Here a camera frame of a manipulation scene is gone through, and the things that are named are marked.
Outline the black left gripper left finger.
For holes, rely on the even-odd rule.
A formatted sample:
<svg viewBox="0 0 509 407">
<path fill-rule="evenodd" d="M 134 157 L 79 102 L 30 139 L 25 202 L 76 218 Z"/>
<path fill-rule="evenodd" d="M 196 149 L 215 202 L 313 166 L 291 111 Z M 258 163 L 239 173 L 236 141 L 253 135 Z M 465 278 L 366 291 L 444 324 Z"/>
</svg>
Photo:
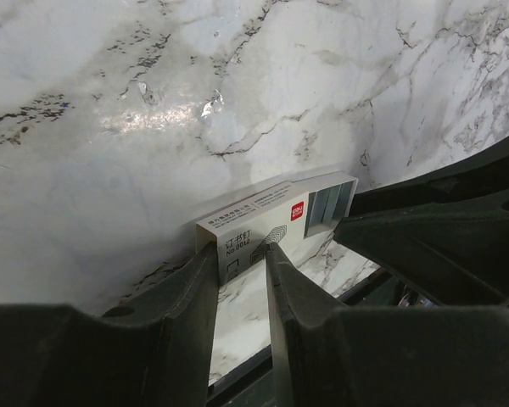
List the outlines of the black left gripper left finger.
<svg viewBox="0 0 509 407">
<path fill-rule="evenodd" d="M 0 305 L 0 406 L 203 406 L 217 298 L 208 244 L 100 317 L 69 305 Z"/>
</svg>

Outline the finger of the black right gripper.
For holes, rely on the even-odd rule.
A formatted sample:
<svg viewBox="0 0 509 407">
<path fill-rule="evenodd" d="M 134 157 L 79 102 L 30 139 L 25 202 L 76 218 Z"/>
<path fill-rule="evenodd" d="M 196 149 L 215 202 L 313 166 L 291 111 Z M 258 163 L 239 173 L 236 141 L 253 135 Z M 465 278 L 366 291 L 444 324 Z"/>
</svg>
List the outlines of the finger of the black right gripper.
<svg viewBox="0 0 509 407">
<path fill-rule="evenodd" d="M 358 193 L 351 214 L 448 204 L 509 189 L 509 136 L 480 153 L 407 181 Z"/>
<path fill-rule="evenodd" d="M 509 304 L 509 189 L 349 217 L 334 239 L 436 304 Z"/>
</svg>

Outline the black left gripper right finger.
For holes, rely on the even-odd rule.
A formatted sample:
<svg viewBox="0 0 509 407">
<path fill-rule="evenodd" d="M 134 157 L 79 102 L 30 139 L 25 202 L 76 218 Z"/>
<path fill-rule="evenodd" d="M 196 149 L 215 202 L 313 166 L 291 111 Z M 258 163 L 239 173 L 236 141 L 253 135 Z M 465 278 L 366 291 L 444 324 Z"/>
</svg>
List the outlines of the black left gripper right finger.
<svg viewBox="0 0 509 407">
<path fill-rule="evenodd" d="M 348 306 L 266 252 L 280 406 L 509 406 L 509 309 Z"/>
</svg>

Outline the white staple box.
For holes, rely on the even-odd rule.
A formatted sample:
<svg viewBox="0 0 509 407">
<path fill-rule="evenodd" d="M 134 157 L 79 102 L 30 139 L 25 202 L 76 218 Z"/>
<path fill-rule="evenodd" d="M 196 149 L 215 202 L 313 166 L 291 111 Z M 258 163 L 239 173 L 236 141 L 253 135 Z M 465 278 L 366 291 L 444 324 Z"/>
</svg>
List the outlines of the white staple box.
<svg viewBox="0 0 509 407">
<path fill-rule="evenodd" d="M 265 258 L 267 247 L 295 248 L 305 236 L 309 193 L 284 181 L 196 224 L 196 249 L 213 242 L 222 286 Z"/>
</svg>

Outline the small grey staple tray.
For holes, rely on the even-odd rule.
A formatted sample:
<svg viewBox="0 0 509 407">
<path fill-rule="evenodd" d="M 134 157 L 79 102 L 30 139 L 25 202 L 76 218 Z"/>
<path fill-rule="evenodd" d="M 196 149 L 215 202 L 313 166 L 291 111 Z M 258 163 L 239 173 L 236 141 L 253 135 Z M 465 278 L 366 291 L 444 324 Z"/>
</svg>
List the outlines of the small grey staple tray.
<svg viewBox="0 0 509 407">
<path fill-rule="evenodd" d="M 297 181 L 308 192 L 304 237 L 333 231 L 349 215 L 358 179 L 335 171 Z"/>
</svg>

